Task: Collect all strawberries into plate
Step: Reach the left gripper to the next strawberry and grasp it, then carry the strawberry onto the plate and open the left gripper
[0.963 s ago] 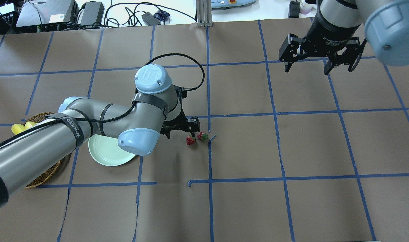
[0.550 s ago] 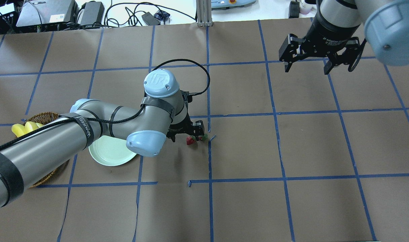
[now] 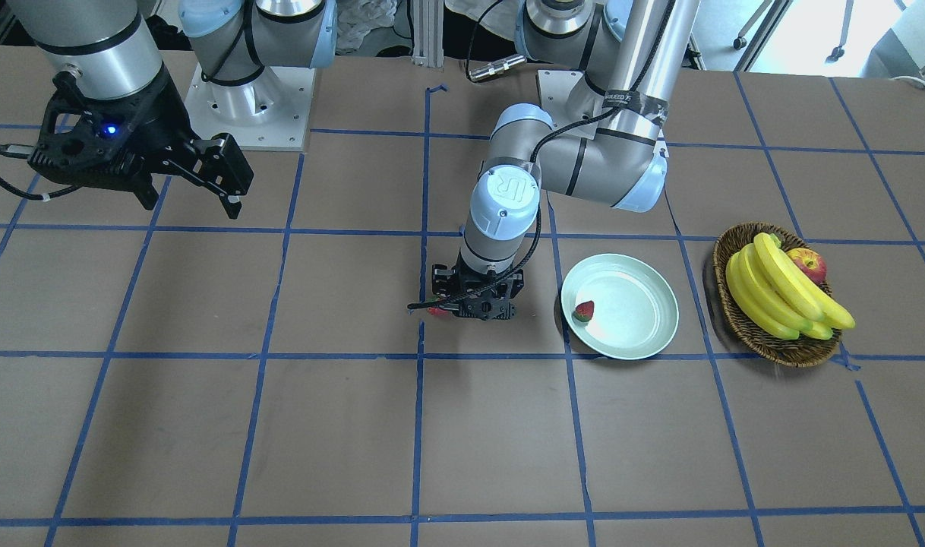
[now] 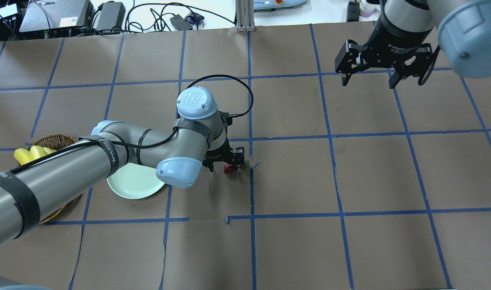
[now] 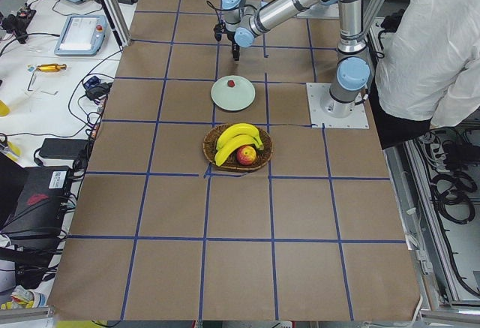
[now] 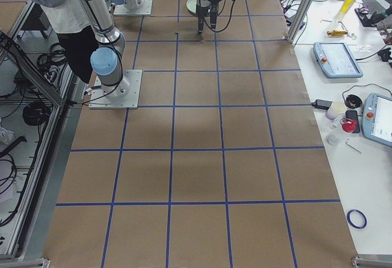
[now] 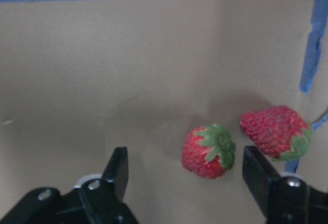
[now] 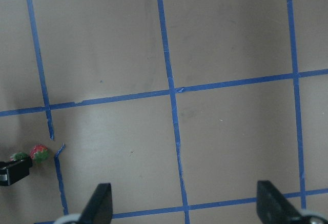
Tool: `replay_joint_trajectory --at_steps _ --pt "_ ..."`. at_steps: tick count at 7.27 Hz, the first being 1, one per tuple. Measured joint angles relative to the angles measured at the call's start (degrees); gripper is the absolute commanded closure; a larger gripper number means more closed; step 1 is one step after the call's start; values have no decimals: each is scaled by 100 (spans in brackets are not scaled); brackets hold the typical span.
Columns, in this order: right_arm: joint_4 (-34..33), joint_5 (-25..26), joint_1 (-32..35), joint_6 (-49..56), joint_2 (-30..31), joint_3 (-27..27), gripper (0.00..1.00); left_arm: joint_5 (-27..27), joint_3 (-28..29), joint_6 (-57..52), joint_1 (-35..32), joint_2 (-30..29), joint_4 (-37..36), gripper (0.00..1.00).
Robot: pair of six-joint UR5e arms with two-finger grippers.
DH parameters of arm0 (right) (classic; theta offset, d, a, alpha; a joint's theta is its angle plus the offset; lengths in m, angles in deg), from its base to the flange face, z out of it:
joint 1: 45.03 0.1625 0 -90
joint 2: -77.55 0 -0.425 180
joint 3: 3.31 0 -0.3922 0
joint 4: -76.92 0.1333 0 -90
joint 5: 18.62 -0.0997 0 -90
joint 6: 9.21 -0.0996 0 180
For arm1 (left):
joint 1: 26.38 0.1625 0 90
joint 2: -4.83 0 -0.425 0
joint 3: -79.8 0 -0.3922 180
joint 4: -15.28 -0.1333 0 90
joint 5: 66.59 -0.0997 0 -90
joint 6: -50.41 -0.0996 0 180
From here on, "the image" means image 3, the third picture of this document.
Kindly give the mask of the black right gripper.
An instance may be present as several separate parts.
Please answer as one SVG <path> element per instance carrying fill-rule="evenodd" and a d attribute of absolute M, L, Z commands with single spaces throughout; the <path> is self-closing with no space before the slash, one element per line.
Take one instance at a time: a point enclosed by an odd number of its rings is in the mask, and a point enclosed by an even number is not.
<path fill-rule="evenodd" d="M 133 194 L 152 211 L 159 200 L 153 174 L 182 175 L 219 198 L 237 220 L 254 179 L 233 134 L 196 139 L 171 74 L 160 70 L 142 90 L 95 100 L 77 77 L 60 71 L 28 163 L 46 179 L 69 186 Z"/>

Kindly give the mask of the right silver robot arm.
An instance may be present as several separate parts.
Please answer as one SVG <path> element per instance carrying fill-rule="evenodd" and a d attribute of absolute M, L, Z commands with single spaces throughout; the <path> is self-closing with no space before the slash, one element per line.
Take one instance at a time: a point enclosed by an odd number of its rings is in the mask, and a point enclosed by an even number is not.
<path fill-rule="evenodd" d="M 51 201 L 83 188 L 156 207 L 156 174 L 180 176 L 238 218 L 254 171 L 240 143 L 305 134 L 283 73 L 331 65 L 334 1 L 182 1 L 177 27 L 136 1 L 11 1 L 52 63 L 35 144 L 0 144 L 0 187 Z"/>

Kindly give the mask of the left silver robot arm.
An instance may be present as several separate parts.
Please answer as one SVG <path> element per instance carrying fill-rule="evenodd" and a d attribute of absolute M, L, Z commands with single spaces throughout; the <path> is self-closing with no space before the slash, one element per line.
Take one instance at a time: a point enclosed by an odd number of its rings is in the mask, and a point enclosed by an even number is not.
<path fill-rule="evenodd" d="M 545 191 L 646 212 L 664 190 L 661 128 L 696 1 L 525 1 L 514 42 L 528 60 L 576 71 L 566 124 L 538 105 L 506 108 L 491 132 L 455 266 L 432 267 L 428 301 L 460 318 L 508 319 L 524 285 L 516 255 L 540 233 Z"/>

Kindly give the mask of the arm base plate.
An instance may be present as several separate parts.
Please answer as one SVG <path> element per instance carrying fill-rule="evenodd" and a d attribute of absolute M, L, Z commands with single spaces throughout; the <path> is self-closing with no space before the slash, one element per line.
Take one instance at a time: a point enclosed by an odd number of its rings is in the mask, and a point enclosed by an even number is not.
<path fill-rule="evenodd" d="M 605 91 L 590 84 L 581 71 L 539 70 L 538 94 L 540 107 L 552 118 L 556 129 L 604 112 Z"/>
<path fill-rule="evenodd" d="M 302 152 L 317 76 L 308 67 L 266 67 L 253 82 L 224 87 L 204 82 L 198 65 L 185 97 L 191 127 L 202 138 L 231 134 L 244 151 Z"/>

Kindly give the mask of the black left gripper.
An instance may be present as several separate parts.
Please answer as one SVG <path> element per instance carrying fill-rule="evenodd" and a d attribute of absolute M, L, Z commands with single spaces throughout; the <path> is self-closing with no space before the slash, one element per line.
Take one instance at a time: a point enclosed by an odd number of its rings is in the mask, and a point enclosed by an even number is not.
<path fill-rule="evenodd" d="M 497 281 L 487 289 L 478 292 L 477 288 L 489 283 L 494 271 L 478 273 L 465 263 L 459 262 L 455 267 L 447 264 L 434 264 L 431 268 L 432 301 L 444 300 L 462 293 L 465 298 L 458 302 L 445 302 L 439 308 L 448 309 L 456 318 L 475 318 L 480 320 L 508 320 L 515 318 L 516 307 L 512 302 L 524 287 L 524 270 L 515 270 L 510 277 Z"/>

